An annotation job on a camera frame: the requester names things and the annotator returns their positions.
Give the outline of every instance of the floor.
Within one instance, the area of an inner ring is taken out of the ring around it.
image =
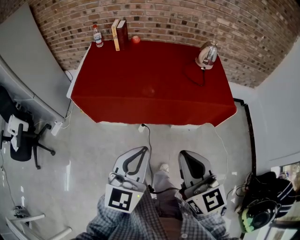
[[[229,154],[226,193],[242,184],[251,171],[245,110],[239,103],[236,106],[237,113],[216,128]],[[171,179],[180,187],[178,153],[180,150],[190,150],[206,157],[211,162],[213,173],[223,182],[227,172],[226,152],[212,125],[205,124],[197,130],[172,129],[167,125],[149,127],[154,171],[161,163],[168,163]],[[33,159],[29,162],[13,161],[9,155],[9,145],[3,144],[4,167],[11,194],[15,203],[20,205],[23,202],[31,215],[46,215],[34,226],[43,237],[48,238],[70,226],[73,231],[67,238],[71,239],[85,231],[88,222],[95,217],[97,201],[105,192],[108,173],[116,158],[132,148],[148,146],[148,131],[145,129],[139,133],[136,125],[96,124],[74,106],[70,126],[61,129],[56,137],[48,131],[41,142],[56,150],[54,157],[39,150],[41,170],[35,168]],[[0,183],[2,225],[4,217],[11,216],[13,203],[5,177],[1,172],[0,175],[3,182]],[[146,179],[150,181],[150,172]],[[240,228],[234,208],[240,200],[234,191],[229,194],[224,217],[228,231],[235,237],[240,236]],[[4,227],[0,227],[0,233],[5,231]]]

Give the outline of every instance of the office chair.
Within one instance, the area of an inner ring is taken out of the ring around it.
[[[31,159],[31,153],[33,150],[34,161],[37,169],[41,169],[38,165],[38,154],[37,147],[49,151],[52,156],[55,155],[55,151],[41,145],[38,141],[47,129],[51,129],[51,125],[46,124],[42,130],[36,134],[35,127],[33,125],[32,116],[28,112],[19,111],[12,99],[10,98],[8,92],[3,86],[0,86],[0,115],[3,117],[4,121],[8,123],[11,115],[25,121],[28,123],[28,131],[23,132],[23,124],[19,125],[18,135],[17,135],[17,147],[18,151],[15,151],[12,144],[10,144],[10,157],[13,160],[26,162]],[[3,135],[4,131],[0,132],[0,150],[2,149],[2,142],[10,142],[12,137],[7,137]]]

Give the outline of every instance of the red book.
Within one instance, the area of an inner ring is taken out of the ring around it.
[[[120,50],[125,50],[128,44],[128,32],[127,32],[127,21],[122,20],[117,26],[117,36],[120,46]]]

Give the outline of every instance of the electric kettle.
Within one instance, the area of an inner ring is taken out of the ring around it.
[[[212,69],[214,62],[217,59],[218,48],[217,44],[212,44],[211,42],[206,42],[201,47],[201,52],[198,58],[195,59],[198,66],[201,67],[202,70]]]

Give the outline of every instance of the red tablecloth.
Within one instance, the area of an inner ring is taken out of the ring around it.
[[[214,126],[236,113],[219,57],[205,71],[199,48],[141,41],[115,51],[113,41],[92,43],[71,98],[95,122]]]

